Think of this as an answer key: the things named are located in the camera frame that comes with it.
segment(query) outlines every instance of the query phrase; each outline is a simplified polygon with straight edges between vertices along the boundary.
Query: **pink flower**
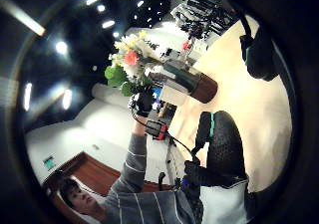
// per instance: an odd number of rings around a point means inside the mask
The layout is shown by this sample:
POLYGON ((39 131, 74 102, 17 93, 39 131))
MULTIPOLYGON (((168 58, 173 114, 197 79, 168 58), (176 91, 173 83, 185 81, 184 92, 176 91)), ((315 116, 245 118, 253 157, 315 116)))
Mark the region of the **pink flower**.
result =
POLYGON ((138 56, 137 53, 134 51, 128 51, 125 55, 124 55, 124 62, 130 66, 134 66, 137 64, 138 62, 138 56))

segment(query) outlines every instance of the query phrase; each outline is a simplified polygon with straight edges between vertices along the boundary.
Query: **white wall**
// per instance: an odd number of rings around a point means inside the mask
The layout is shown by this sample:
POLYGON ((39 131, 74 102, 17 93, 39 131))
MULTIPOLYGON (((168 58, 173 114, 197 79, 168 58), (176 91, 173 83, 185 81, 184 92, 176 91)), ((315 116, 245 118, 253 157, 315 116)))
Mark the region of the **white wall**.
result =
MULTIPOLYGON (((127 98, 123 99, 117 90, 104 85, 95 86, 93 95, 96 99, 87 104, 75 120, 40 127, 27 133, 31 164, 41 183, 58 166, 81 151, 113 169, 122 169, 134 121, 129 109, 126 109, 127 98), (43 160, 50 155, 54 156, 57 166, 48 171, 43 160)), ((165 143, 148 137, 146 180, 158 182, 159 173, 166 172, 166 152, 165 143)))

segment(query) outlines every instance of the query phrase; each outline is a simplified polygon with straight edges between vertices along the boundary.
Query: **flower bouquet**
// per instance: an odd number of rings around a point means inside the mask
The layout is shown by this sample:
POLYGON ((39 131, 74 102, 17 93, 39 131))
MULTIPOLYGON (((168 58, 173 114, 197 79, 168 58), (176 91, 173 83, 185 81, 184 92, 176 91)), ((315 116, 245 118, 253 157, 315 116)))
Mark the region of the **flower bouquet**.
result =
POLYGON ((115 43, 118 50, 109 55, 112 65, 105 70, 108 86, 120 87, 122 94, 129 97, 139 87, 151 85, 153 82, 146 72, 156 65, 161 65, 160 58, 145 40, 146 32, 122 37, 115 43))

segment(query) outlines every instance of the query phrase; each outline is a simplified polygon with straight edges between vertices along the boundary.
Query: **green leaf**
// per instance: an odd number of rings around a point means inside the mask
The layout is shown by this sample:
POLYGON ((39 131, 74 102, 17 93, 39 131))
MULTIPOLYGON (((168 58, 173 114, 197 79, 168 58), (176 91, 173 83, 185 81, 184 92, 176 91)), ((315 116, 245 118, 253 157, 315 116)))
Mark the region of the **green leaf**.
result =
POLYGON ((108 86, 109 87, 119 87, 122 84, 121 81, 117 81, 115 79, 109 79, 108 80, 108 86))
POLYGON ((128 80, 127 73, 122 67, 107 67, 105 77, 108 79, 109 87, 119 87, 128 80))
POLYGON ((115 68, 113 67, 107 67, 106 70, 104 71, 104 76, 107 79, 111 79, 114 76, 115 68))
POLYGON ((130 82, 124 82, 121 86, 121 93, 125 97, 130 97, 133 93, 131 92, 131 88, 133 87, 134 84, 130 82))

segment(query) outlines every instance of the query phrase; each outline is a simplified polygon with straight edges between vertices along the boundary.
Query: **cable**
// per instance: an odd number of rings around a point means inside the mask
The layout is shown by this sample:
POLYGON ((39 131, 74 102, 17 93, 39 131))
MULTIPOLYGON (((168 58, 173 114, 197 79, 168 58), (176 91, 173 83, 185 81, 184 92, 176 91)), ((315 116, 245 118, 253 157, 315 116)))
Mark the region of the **cable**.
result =
POLYGON ((156 131, 158 131, 159 133, 166 134, 168 137, 170 137, 170 138, 172 138, 173 140, 177 141, 180 145, 182 145, 182 146, 188 151, 188 153, 189 153, 189 154, 191 155, 191 157, 192 157, 192 160, 193 160, 194 162, 199 163, 199 159, 196 157, 196 155, 193 154, 193 153, 191 152, 191 150, 190 150, 185 144, 183 144, 183 143, 182 143, 181 141, 179 141, 177 138, 173 137, 168 131, 160 131, 160 130, 158 130, 158 129, 152 127, 152 126, 148 126, 147 124, 145 124, 145 123, 143 123, 143 122, 141 122, 141 121, 139 121, 139 120, 137 119, 137 117, 136 117, 136 115, 135 115, 135 113, 134 113, 134 111, 133 111, 133 108, 131 108, 131 112, 132 112, 132 116, 133 116, 133 118, 134 118, 135 121, 137 121, 138 123, 140 123, 140 124, 143 125, 144 127, 147 127, 147 128, 149 128, 149 129, 152 129, 152 130, 156 130, 156 131))

